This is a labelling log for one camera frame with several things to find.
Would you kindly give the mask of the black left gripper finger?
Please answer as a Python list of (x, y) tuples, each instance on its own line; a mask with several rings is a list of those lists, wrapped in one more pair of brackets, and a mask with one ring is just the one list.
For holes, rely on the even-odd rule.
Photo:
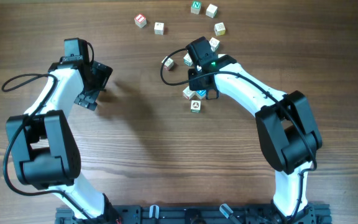
[(112, 74), (112, 68), (97, 61), (94, 61), (91, 70), (95, 80), (95, 87), (97, 89), (104, 89), (109, 77)]
[(98, 95), (99, 90), (83, 91), (76, 97), (74, 104), (94, 111), (98, 105), (96, 102)]

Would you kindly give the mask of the blue top wooden block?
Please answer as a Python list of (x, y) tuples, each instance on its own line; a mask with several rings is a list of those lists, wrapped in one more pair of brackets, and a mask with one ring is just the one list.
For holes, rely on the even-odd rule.
[(197, 90), (195, 91), (195, 95), (202, 100), (206, 96), (206, 90)]

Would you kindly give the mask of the green brown circle block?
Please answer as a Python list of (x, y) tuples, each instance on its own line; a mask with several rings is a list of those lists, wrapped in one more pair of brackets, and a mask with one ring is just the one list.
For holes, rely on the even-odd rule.
[(198, 100), (192, 100), (190, 105), (190, 110), (192, 113), (200, 113), (201, 112), (201, 102)]

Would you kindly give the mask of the red Y letter block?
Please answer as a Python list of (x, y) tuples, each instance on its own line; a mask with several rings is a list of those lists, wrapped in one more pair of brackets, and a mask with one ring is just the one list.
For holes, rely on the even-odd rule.
[(190, 90), (190, 87), (186, 87), (183, 90), (183, 97), (187, 100), (191, 100), (195, 96), (195, 91)]

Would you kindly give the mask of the red O letter block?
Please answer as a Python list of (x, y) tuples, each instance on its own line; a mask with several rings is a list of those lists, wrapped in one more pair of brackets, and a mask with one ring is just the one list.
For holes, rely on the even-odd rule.
[(175, 64), (174, 60), (172, 60), (171, 58), (167, 58), (167, 57), (165, 57), (162, 60), (162, 63), (163, 63), (163, 68), (168, 71), (171, 70)]

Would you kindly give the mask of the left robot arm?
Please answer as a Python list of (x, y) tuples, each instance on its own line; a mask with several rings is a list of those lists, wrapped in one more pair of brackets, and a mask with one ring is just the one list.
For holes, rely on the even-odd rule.
[(24, 114), (6, 121), (4, 180), (19, 195), (59, 197), (68, 208), (58, 210), (57, 223), (120, 223), (107, 196), (81, 173), (80, 151), (68, 124), (73, 105), (96, 109), (112, 68), (94, 60), (86, 40), (66, 39), (64, 51), (47, 73), (26, 75), (29, 82), (43, 77), (48, 81)]

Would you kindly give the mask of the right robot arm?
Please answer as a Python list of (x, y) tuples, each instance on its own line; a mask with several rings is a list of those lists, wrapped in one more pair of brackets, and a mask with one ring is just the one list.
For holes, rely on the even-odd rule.
[(306, 96), (270, 88), (230, 55), (216, 55), (205, 37), (184, 51), (194, 65), (186, 81), (191, 90), (227, 95), (254, 116), (262, 154), (275, 170), (273, 206), (285, 223), (301, 219), (307, 175), (317, 169), (316, 152), (323, 145)]

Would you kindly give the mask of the white block behind finger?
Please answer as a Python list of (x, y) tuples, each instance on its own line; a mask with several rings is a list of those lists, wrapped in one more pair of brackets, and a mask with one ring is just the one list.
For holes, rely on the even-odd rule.
[(212, 50), (213, 52), (215, 52), (215, 51), (217, 51), (217, 49), (218, 49), (219, 46), (220, 46), (220, 41), (219, 41), (218, 39), (212, 37), (212, 38), (210, 39), (210, 41), (209, 41), (209, 44), (210, 44), (210, 46), (211, 46), (211, 50)]

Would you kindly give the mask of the green edged picture block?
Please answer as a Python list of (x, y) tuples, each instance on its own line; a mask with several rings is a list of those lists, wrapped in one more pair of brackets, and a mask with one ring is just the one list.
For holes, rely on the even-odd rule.
[(187, 65), (187, 66), (192, 66), (193, 65), (193, 61), (189, 55), (189, 53), (187, 53), (184, 58), (183, 58), (183, 61), (184, 61), (184, 64)]

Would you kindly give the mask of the yellow edged wooden block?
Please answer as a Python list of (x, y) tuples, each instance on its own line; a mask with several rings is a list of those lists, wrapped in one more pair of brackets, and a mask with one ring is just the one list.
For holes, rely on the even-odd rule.
[(214, 33), (216, 36), (224, 35), (226, 33), (226, 28), (223, 22), (214, 25)]

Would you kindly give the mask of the plain white wooden block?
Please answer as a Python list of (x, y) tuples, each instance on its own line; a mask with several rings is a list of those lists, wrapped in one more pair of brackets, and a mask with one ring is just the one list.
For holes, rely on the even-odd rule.
[(214, 4), (210, 4), (206, 9), (206, 15), (210, 18), (214, 18), (217, 14), (218, 7)]

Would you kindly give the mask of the green N letter block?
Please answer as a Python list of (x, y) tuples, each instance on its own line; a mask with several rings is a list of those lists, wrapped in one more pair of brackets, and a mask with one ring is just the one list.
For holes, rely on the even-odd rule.
[(191, 13), (199, 14), (201, 11), (201, 2), (200, 1), (193, 1), (191, 3)]

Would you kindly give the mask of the white number 2 block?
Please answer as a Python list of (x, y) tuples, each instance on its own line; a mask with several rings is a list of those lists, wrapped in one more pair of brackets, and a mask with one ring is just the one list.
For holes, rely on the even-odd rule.
[(164, 23), (163, 22), (156, 22), (154, 25), (154, 32), (157, 35), (164, 35)]

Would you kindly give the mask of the red I letter block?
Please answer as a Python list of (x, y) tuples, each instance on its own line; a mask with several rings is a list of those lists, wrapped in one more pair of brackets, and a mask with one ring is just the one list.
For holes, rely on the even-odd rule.
[(147, 24), (147, 19), (142, 14), (136, 15), (134, 21), (135, 24), (140, 28), (143, 28)]

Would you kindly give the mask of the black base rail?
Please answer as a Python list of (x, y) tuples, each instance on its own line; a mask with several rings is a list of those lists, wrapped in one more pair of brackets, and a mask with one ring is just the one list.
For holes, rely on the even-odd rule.
[[(286, 223), (272, 204), (249, 204), (232, 207), (141, 207), (139, 205), (114, 205), (115, 219), (98, 218), (94, 223)], [(294, 223), (331, 224), (331, 210), (328, 204), (309, 203), (298, 212)], [(91, 223), (76, 219), (70, 208), (57, 208), (55, 223)]]

